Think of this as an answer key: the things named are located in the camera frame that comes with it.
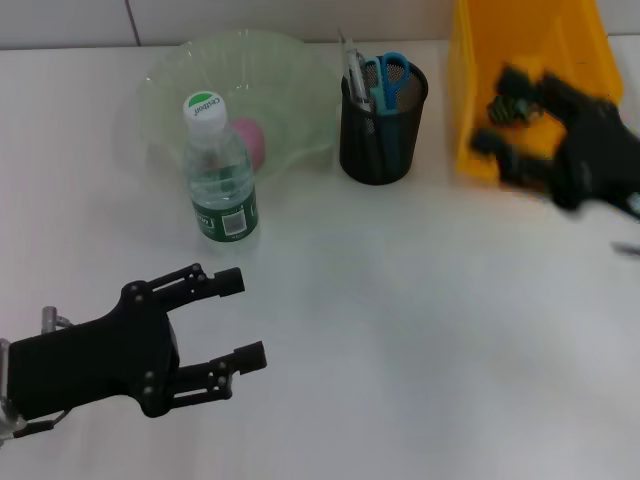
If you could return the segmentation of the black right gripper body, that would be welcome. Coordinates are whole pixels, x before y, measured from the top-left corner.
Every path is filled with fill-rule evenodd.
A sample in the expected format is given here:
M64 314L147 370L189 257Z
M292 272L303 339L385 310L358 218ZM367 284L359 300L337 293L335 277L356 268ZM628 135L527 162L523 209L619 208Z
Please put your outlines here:
M575 212L596 201L637 213L639 137L626 127L618 107L603 97L549 94L547 112L566 130L552 162L555 205Z

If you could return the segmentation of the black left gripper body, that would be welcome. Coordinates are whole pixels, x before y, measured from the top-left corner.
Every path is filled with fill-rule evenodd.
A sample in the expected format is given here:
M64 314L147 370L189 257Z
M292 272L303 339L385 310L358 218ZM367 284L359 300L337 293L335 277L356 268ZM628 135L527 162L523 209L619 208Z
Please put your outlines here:
M8 397L26 419L124 395L149 416L166 412L162 383L179 355L165 307L149 283L123 287L103 317L9 347Z

